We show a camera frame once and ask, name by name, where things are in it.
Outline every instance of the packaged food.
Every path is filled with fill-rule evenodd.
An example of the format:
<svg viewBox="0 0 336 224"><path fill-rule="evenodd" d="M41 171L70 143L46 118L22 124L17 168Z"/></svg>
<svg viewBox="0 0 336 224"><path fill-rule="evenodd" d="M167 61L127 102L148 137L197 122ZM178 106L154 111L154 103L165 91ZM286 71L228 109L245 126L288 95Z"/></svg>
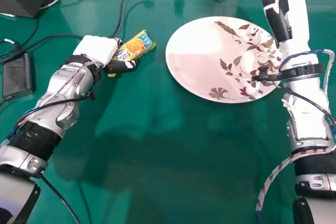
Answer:
<svg viewBox="0 0 336 224"><path fill-rule="evenodd" d="M115 55L112 57L112 61L131 61L140 59L149 51L156 47L156 43L151 40L147 34L147 30L143 30L135 35L131 40L123 44ZM109 77L115 77L116 74L108 74Z"/></svg>

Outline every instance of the green tabletop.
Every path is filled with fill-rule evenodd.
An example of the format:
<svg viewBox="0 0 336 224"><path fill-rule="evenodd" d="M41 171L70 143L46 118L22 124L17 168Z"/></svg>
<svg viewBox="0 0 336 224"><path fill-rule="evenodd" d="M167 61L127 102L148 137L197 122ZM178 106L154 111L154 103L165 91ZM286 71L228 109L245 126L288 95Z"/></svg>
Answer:
<svg viewBox="0 0 336 224"><path fill-rule="evenodd" d="M108 36L120 0L62 0L39 16L32 41L54 33ZM336 0L307 0L310 46L336 50ZM118 36L147 29L158 47L139 69L102 78L96 101L55 150L46 178L83 224L252 224L259 190L289 154L281 91L244 104L201 99L182 88L165 63L165 47L183 24L207 16L234 16L270 31L260 0L127 0ZM0 38L24 41L35 20L0 17ZM1 109L0 137L44 94L51 75L79 41L56 38L31 51L36 92ZM10 49L0 45L0 52ZM336 110L331 74L331 110ZM296 198L290 166L272 184L265 223L291 224ZM28 223L75 223L41 180Z"/></svg>

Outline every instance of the ceramic plate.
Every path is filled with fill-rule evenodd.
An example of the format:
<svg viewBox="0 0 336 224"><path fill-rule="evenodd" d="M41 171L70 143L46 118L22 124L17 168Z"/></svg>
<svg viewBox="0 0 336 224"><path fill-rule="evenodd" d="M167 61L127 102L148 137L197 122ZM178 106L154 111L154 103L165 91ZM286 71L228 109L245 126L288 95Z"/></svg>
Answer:
<svg viewBox="0 0 336 224"><path fill-rule="evenodd" d="M281 52L259 26L232 17L207 17L179 28L166 49L173 77L193 94L215 102L242 103L275 89L270 82L252 82L258 68L277 74Z"/></svg>

